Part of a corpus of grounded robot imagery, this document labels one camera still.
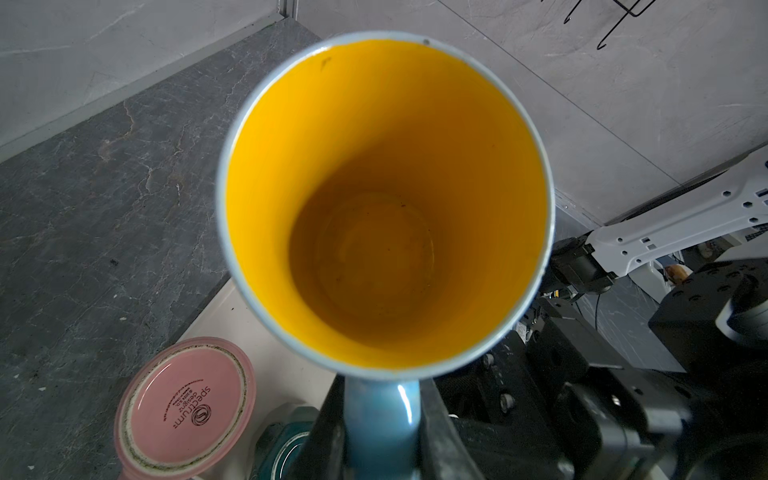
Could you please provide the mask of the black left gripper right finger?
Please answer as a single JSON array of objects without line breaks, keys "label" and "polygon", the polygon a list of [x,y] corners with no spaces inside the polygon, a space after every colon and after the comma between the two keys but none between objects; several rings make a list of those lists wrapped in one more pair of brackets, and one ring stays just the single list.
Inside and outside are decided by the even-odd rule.
[{"label": "black left gripper right finger", "polygon": [[484,479],[465,448],[432,379],[419,382],[420,474],[422,479]]}]

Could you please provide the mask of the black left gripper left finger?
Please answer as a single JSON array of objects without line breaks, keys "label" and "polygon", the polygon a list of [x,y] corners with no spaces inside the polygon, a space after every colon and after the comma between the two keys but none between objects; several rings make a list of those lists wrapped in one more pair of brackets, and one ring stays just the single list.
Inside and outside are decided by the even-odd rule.
[{"label": "black left gripper left finger", "polygon": [[288,479],[337,480],[344,477],[344,391],[345,379],[337,375],[298,458],[287,472]]}]

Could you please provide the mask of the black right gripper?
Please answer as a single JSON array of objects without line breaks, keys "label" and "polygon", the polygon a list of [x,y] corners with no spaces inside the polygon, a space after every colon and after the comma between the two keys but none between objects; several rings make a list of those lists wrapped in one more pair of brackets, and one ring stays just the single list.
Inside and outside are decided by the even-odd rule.
[{"label": "black right gripper", "polygon": [[436,379],[487,479],[675,479],[690,392],[631,366],[563,300],[536,300],[470,364]]}]

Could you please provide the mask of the pink ghost print mug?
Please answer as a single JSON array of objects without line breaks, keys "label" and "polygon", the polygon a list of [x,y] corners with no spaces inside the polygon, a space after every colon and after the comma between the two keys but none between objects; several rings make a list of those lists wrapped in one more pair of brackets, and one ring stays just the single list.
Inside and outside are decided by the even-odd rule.
[{"label": "pink ghost print mug", "polygon": [[151,359],[125,390],[114,419],[123,479],[191,479],[243,435],[254,410],[253,365],[234,343],[196,337]]}]

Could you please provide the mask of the blue mug yellow inside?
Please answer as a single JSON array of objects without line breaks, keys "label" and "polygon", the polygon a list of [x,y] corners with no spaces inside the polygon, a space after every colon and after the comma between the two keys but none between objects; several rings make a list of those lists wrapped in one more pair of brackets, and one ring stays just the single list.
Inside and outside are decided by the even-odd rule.
[{"label": "blue mug yellow inside", "polygon": [[345,379],[342,479],[421,478],[419,382],[499,343],[550,256],[552,173],[520,101],[425,36],[321,41],[247,98],[215,204],[261,323]]}]

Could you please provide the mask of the dark green mug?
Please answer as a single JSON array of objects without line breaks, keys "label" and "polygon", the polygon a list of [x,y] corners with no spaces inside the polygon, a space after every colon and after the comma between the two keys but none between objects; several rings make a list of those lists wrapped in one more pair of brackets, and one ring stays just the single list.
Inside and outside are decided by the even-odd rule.
[{"label": "dark green mug", "polygon": [[316,407],[294,403],[286,403],[270,412],[255,444],[249,479],[286,478],[318,415]]}]

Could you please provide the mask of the beige plastic tray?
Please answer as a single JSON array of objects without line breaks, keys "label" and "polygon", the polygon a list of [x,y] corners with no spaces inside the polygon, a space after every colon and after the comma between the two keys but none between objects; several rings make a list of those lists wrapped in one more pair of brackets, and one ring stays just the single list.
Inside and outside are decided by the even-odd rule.
[{"label": "beige plastic tray", "polygon": [[310,405],[323,401],[335,374],[288,349],[260,322],[233,280],[227,280],[204,305],[181,341],[194,337],[219,337],[243,350],[256,380],[256,403],[251,420],[230,452],[199,474],[199,479],[247,479],[255,464],[255,447],[274,412],[285,405]]}]

